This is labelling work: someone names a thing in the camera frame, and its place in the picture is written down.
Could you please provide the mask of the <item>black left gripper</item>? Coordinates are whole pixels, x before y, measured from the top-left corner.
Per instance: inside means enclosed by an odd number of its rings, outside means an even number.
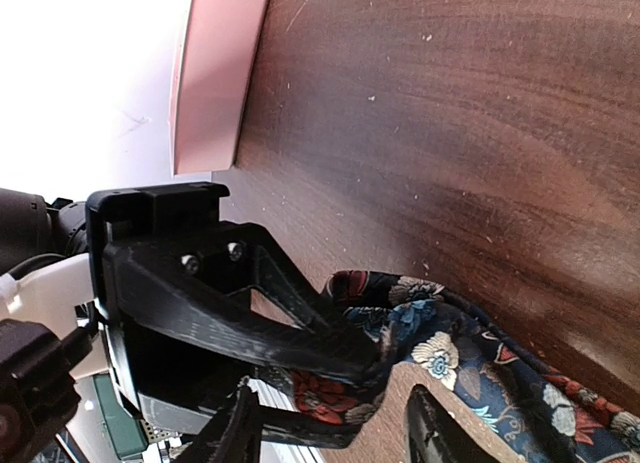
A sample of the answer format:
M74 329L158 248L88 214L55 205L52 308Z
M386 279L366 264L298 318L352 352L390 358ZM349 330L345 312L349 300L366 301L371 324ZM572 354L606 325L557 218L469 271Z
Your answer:
M349 382L378 360L265 227L243 223L239 240L205 240L228 194L182 183L98 191L86 202L116 398L163 430L204 428L248 368L232 358Z

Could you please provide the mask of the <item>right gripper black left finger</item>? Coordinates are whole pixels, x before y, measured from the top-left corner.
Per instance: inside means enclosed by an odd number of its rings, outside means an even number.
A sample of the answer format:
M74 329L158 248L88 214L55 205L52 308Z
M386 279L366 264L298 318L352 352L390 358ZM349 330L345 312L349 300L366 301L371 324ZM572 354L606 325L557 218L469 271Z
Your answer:
M260 403L243 377L234 393L217 410L177 463L258 463L260 461Z

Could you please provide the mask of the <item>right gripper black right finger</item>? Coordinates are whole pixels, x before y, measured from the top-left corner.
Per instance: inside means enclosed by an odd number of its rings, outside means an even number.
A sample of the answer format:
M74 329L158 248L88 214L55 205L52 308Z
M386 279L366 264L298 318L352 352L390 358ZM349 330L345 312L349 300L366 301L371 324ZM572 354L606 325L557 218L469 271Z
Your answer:
M407 456L411 463L496 463L424 385L415 385L405 407Z

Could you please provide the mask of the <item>navy floral patterned tie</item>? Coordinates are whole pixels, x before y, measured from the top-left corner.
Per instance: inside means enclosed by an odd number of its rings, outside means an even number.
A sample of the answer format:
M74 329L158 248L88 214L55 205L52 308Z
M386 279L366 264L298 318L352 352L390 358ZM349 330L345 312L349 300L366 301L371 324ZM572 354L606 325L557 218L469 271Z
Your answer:
M635 462L639 419L522 348L479 307L443 285L344 271L323 297L382 351L371 380L349 384L269 367L260 380L323 423L362 425L380 408L391 369L411 363L458 397L527 462Z

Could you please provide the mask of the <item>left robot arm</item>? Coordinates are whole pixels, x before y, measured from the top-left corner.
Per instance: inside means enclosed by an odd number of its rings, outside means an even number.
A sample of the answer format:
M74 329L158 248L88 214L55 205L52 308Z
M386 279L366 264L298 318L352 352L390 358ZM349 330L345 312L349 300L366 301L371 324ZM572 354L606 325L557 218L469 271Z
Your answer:
M261 370L355 384L380 358L264 227L221 218L228 196L214 183L101 191L85 202L1 193L2 269L82 256L116 394L135 415L183 433Z

